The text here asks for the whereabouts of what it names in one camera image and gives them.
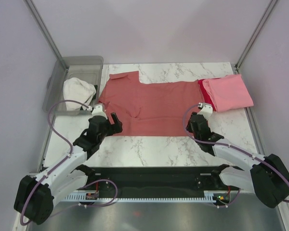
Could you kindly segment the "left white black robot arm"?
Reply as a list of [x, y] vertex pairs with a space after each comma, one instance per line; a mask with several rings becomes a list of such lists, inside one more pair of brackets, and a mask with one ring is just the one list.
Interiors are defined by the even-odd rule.
[[89, 126], [70, 144], [70, 151], [52, 166], [35, 176], [24, 176], [18, 186], [14, 209], [20, 213], [20, 224], [45, 222], [55, 206], [79, 188], [92, 189], [96, 177], [84, 165], [100, 148], [105, 137], [122, 132], [116, 113], [107, 117], [94, 109]]

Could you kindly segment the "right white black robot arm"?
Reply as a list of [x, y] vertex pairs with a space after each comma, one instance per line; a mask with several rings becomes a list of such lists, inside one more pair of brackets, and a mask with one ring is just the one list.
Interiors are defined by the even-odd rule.
[[289, 171], [275, 154], [251, 154], [224, 136], [212, 132], [206, 118], [193, 112], [189, 119], [183, 116], [187, 135], [200, 149], [212, 156], [232, 163], [218, 167], [211, 177], [215, 189], [226, 185], [252, 192], [267, 207], [275, 208], [281, 202], [289, 203]]

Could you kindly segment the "salmon red t-shirt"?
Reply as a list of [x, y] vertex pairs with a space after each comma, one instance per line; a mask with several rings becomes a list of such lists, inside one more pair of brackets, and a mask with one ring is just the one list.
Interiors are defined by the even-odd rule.
[[120, 136], [182, 137], [183, 116], [203, 101], [198, 81], [144, 84], [139, 71], [110, 74], [99, 102], [122, 122]]

